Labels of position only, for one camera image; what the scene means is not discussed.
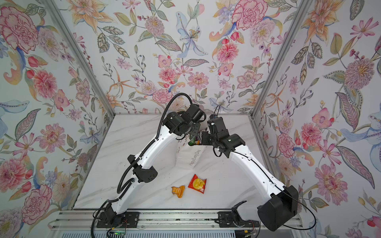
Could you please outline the beige cracker packet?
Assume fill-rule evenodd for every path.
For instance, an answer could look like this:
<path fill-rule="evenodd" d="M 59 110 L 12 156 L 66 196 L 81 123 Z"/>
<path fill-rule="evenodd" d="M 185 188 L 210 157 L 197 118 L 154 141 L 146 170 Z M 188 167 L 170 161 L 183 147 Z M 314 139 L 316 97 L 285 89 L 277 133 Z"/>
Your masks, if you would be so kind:
<path fill-rule="evenodd" d="M 196 146 L 196 145 L 202 145 L 202 137 L 200 135 L 197 136 L 190 136 L 189 137 L 189 146 Z"/>

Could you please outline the white paper bag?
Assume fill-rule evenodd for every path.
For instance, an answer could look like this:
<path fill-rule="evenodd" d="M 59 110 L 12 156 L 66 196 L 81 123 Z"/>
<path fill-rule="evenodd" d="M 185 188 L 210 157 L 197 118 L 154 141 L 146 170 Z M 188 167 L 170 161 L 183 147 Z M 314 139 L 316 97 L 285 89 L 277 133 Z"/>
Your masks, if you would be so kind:
<path fill-rule="evenodd" d="M 208 129 L 205 128 L 200 130 L 197 135 L 201 136 L 201 133 L 204 131 L 208 131 Z M 206 149 L 205 145 L 189 146 L 188 142 L 190 136 L 191 135 L 187 135 L 178 141 L 175 161 L 176 167 L 186 170 L 192 170 L 196 166 Z"/>

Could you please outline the red yellow snack packet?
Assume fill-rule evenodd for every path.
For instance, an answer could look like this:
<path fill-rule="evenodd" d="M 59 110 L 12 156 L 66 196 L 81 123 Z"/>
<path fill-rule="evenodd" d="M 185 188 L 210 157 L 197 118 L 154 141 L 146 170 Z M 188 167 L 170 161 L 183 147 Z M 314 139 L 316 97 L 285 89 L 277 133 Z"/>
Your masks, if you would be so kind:
<path fill-rule="evenodd" d="M 206 182 L 207 182 L 207 179 L 199 178 L 196 174 L 194 174 L 194 176 L 192 177 L 192 179 L 188 185 L 188 188 L 204 194 Z"/>

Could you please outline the small orange snack packet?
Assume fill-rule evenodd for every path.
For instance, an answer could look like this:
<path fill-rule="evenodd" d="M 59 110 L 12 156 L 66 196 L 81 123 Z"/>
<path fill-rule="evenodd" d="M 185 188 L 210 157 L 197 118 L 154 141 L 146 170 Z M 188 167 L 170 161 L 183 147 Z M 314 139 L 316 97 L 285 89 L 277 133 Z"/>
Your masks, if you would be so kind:
<path fill-rule="evenodd" d="M 185 186 L 182 185 L 180 187 L 172 187 L 172 194 L 176 195 L 178 198 L 182 198 L 185 191 Z"/>

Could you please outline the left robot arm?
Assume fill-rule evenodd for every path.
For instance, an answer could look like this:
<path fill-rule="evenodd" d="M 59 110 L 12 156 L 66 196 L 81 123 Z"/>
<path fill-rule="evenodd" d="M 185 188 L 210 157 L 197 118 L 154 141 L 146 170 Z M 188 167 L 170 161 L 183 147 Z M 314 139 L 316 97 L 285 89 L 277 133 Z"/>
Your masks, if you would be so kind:
<path fill-rule="evenodd" d="M 153 167 L 157 156 L 177 137 L 197 134 L 201 120 L 205 119 L 206 114 L 197 104 L 191 104 L 184 112 L 163 114 L 154 139 L 139 154 L 128 157 L 130 165 L 117 186 L 117 197 L 102 204 L 93 224 L 105 223 L 112 227 L 122 224 L 124 213 L 131 203 L 130 197 L 157 177 L 158 172 Z"/>

